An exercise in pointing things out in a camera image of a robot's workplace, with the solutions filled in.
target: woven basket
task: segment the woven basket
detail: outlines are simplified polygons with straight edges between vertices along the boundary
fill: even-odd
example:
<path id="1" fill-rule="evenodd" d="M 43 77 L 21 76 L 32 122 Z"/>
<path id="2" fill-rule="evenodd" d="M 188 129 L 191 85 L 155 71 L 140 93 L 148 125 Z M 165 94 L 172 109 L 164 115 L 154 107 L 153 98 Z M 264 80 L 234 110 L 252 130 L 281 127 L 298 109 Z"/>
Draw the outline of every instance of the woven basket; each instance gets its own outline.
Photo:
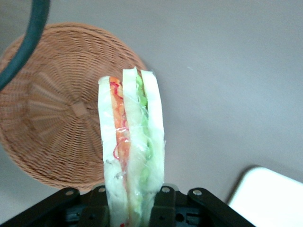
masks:
<path id="1" fill-rule="evenodd" d="M 0 71 L 22 37 L 4 53 Z M 16 164 L 49 186 L 82 191 L 102 183 L 98 79 L 145 69 L 109 32 L 85 24 L 47 25 L 35 52 L 0 93 L 0 140 Z"/>

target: gray surface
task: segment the gray surface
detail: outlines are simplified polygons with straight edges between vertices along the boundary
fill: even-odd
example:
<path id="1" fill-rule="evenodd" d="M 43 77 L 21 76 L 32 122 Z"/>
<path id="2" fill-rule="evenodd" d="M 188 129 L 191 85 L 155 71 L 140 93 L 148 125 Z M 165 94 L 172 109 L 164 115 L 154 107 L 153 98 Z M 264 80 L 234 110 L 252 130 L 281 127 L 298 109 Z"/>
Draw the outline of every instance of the gray surface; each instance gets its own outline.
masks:
<path id="1" fill-rule="evenodd" d="M 0 51 L 29 9 L 0 0 Z M 303 182 L 302 11 L 302 1 L 53 0 L 49 23 L 104 28 L 140 55 L 159 81 L 166 182 L 225 200 L 250 165 Z M 2 222 L 54 189 L 0 154 Z"/>

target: plastic wrap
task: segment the plastic wrap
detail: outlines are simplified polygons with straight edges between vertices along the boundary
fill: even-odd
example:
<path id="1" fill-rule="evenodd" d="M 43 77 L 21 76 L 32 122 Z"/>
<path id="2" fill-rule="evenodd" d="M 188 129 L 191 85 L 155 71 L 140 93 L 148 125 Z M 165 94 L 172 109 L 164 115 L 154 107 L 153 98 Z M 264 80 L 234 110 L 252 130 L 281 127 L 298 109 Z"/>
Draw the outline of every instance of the plastic wrap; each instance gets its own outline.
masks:
<path id="1" fill-rule="evenodd" d="M 164 129 L 152 72 L 99 80 L 98 111 L 111 227 L 148 226 L 164 181 Z"/>

